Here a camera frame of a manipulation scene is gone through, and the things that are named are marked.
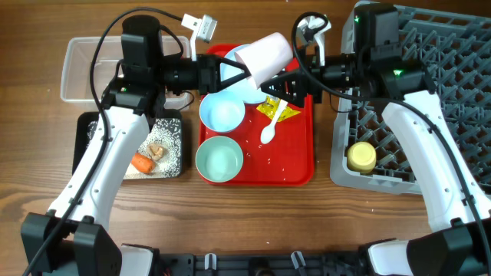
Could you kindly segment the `brown food lump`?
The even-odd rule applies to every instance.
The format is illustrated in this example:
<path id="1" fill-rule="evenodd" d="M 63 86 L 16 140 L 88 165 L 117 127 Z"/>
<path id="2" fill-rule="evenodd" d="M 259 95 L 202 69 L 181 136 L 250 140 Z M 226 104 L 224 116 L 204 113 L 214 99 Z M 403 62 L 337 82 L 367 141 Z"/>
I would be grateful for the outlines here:
<path id="1" fill-rule="evenodd" d="M 158 161 L 163 158 L 166 150 L 163 146 L 157 143 L 150 143 L 147 146 L 147 153 L 153 161 Z"/>

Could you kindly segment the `white rice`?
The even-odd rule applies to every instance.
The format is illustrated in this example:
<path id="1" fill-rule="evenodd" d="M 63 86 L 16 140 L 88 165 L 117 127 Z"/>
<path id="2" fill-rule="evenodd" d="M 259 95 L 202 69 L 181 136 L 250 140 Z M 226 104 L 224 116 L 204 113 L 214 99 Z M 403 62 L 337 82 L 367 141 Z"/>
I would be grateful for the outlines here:
<path id="1" fill-rule="evenodd" d="M 91 185 L 124 179 L 165 179 L 180 175 L 182 125 L 176 118 L 158 119 L 149 128 L 144 115 L 129 111 L 101 114 L 89 145 L 73 172 L 71 184 L 87 173 Z"/>

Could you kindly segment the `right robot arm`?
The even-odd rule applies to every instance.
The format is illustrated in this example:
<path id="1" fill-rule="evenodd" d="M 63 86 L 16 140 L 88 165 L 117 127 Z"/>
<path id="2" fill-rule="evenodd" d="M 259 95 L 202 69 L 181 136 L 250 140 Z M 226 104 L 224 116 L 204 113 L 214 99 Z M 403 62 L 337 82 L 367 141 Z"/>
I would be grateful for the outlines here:
<path id="1" fill-rule="evenodd" d="M 420 186 L 431 233 L 364 248 L 374 275 L 481 275 L 490 272 L 490 200 L 479 187 L 443 118 L 435 84 L 420 61 L 405 61 L 399 14 L 391 4 L 353 11 L 354 52 L 310 65 L 298 52 L 297 70 L 262 82 L 262 91 L 301 106 L 307 95 L 372 102 L 396 136 Z"/>

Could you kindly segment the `yellow plastic cup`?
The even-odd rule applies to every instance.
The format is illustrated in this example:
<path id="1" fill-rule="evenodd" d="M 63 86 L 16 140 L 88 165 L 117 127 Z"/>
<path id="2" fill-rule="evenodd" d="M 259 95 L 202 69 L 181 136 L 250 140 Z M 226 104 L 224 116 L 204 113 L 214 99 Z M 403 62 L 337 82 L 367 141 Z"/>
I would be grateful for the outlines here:
<path id="1" fill-rule="evenodd" d="M 357 142 L 347 152 L 348 168 L 352 171 L 370 173 L 377 161 L 375 148 L 368 142 Z"/>

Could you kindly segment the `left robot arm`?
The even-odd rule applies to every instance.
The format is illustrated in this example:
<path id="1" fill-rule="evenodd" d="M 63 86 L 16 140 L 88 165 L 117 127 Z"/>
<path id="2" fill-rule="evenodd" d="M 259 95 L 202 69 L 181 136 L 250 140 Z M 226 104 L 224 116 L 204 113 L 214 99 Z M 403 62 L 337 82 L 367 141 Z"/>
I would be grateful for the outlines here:
<path id="1" fill-rule="evenodd" d="M 108 235 L 115 196 L 133 155 L 150 132 L 167 90 L 216 93 L 237 83 L 222 79 L 226 62 L 212 54 L 165 55 L 161 10 L 134 8 L 117 17 L 123 57 L 102 94 L 93 96 L 97 130 L 71 180 L 45 214 L 30 213 L 21 226 L 28 266 L 41 275 L 74 265 L 80 275 L 120 274 L 123 255 Z"/>

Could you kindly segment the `light blue bowl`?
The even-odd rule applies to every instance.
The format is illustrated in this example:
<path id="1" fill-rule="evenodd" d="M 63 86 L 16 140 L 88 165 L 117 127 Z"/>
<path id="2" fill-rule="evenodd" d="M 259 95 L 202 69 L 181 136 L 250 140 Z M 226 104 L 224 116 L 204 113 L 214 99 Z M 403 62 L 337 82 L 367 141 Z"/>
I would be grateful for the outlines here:
<path id="1" fill-rule="evenodd" d="M 232 132 L 242 123 L 245 115 L 245 104 L 229 91 L 208 94 L 199 105 L 201 122 L 216 133 Z"/>

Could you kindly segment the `pink plastic cup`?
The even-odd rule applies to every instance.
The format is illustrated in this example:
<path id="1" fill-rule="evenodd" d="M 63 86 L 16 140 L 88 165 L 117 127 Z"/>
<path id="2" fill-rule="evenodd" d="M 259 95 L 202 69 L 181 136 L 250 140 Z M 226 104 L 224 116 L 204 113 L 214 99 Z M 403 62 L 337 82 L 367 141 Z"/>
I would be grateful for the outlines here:
<path id="1" fill-rule="evenodd" d="M 248 82 L 258 89 L 292 61 L 293 53 L 287 39 L 276 32 L 238 50 L 235 58 L 249 70 Z"/>

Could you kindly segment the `mint green bowl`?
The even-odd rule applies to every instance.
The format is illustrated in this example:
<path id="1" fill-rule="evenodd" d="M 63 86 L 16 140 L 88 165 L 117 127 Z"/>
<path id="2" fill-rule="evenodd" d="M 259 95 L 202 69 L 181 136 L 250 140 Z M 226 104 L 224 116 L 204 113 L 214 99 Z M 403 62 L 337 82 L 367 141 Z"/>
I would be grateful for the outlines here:
<path id="1" fill-rule="evenodd" d="M 210 182 L 227 182 L 242 169 L 244 156 L 239 144 L 227 136 L 205 140 L 196 151 L 196 168 Z"/>

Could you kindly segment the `orange carrot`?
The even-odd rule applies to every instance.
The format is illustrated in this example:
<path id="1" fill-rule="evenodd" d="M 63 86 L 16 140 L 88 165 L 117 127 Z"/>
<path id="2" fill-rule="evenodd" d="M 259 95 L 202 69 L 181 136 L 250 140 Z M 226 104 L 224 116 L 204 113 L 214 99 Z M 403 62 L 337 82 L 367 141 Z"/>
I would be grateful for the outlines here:
<path id="1" fill-rule="evenodd" d="M 131 165 L 139 172 L 144 174 L 150 174 L 156 167 L 156 163 L 140 153 L 136 153 L 132 160 Z"/>

